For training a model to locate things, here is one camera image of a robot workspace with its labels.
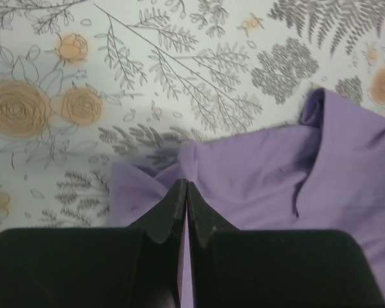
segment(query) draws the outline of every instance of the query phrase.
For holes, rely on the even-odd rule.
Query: floral tablecloth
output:
[[[385,0],[1,0],[0,231],[104,225],[112,160],[290,124],[321,86],[385,116]]]

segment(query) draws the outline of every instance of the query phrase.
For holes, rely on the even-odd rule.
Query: purple cloth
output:
[[[182,144],[162,172],[116,162],[110,223],[125,227],[165,195],[177,178],[194,182],[236,227],[332,228],[361,245],[385,296],[385,118],[338,94],[311,94],[298,126],[202,144]],[[182,307],[192,308],[188,242]]]

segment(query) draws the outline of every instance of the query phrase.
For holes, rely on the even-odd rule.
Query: floral pattern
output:
[[[111,160],[293,123],[315,87],[385,116],[385,0],[0,0],[0,231],[104,225]]]

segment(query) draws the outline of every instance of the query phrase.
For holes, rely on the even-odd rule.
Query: lavender fabric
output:
[[[193,181],[212,207],[243,230],[348,232],[385,296],[385,118],[318,89],[301,125],[186,142],[178,162],[162,172],[116,162],[110,224],[132,223],[177,178]],[[182,307],[192,308],[188,242],[184,258]]]

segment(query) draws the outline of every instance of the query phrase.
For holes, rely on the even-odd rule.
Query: black object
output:
[[[239,231],[188,184],[194,306],[385,307],[362,249],[336,230]]]
[[[0,308],[180,308],[186,199],[195,308],[385,307],[349,235],[240,231],[179,180],[127,228],[0,233]]]
[[[0,308],[180,308],[186,184],[127,228],[0,233]]]

